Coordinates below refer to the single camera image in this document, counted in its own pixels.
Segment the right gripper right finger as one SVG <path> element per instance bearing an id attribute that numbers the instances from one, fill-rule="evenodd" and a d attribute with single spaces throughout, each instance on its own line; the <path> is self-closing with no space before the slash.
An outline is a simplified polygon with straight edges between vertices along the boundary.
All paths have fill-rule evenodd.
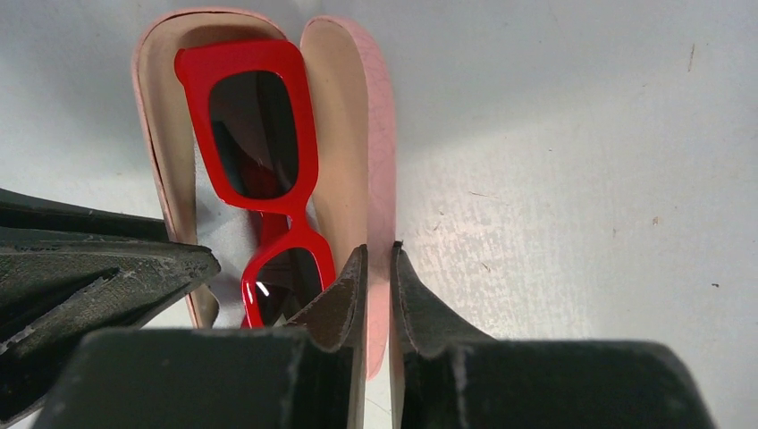
<path id="1" fill-rule="evenodd" d="M 419 279 L 392 248 L 397 428 L 712 428 L 683 362 L 650 341 L 498 340 Z"/>

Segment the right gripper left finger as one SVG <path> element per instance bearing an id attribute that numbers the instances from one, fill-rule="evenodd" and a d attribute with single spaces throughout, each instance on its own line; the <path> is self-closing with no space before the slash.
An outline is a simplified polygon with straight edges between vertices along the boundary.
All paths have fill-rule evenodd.
<path id="1" fill-rule="evenodd" d="M 88 335 L 38 428 L 352 428 L 362 402 L 368 254 L 286 325 Z"/>

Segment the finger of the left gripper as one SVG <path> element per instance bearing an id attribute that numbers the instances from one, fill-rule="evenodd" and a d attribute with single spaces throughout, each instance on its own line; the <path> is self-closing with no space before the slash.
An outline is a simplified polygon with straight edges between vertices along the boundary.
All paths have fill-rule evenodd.
<path id="1" fill-rule="evenodd" d="M 3 227 L 49 230 L 167 242 L 160 219 L 119 214 L 1 190 Z"/>
<path id="2" fill-rule="evenodd" d="M 38 409 L 88 333 L 141 327 L 218 274 L 209 248 L 1 230 L 1 421 Z"/>

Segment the pink glasses case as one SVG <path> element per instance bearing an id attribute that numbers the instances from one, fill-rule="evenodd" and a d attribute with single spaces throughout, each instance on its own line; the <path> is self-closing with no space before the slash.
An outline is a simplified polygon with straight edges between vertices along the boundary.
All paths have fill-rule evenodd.
<path id="1" fill-rule="evenodd" d="M 169 237 L 197 240 L 196 155 L 190 112 L 173 58 L 183 49 L 245 38 L 284 38 L 260 13 L 222 7 L 175 11 L 135 46 L 132 80 Z M 390 259 L 396 225 L 396 115 L 380 47 L 354 21 L 312 18 L 299 42 L 315 105 L 320 230 L 342 268 L 368 247 L 366 376 L 380 370 L 390 325 Z"/>

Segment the red frame sunglasses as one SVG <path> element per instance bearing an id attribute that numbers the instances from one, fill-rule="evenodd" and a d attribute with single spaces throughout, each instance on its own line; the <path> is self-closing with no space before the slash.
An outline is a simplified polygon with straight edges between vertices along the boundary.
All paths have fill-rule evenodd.
<path id="1" fill-rule="evenodd" d="M 336 277 L 308 215 L 319 160 L 303 56 L 285 39 L 236 40 L 183 48 L 174 71 L 216 195 L 255 220 L 257 248 L 240 279 L 242 326 L 271 326 Z"/>

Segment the blue cleaning cloth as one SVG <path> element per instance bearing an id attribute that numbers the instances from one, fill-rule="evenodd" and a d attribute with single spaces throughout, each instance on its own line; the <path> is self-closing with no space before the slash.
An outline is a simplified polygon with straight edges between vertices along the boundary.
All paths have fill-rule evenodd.
<path id="1" fill-rule="evenodd" d="M 221 266 L 209 283 L 217 305 L 211 312 L 211 326 L 238 328 L 245 315 L 241 276 L 257 247 L 253 221 L 247 211 L 225 204 L 216 195 L 198 147 L 194 160 L 198 243 L 210 248 Z"/>

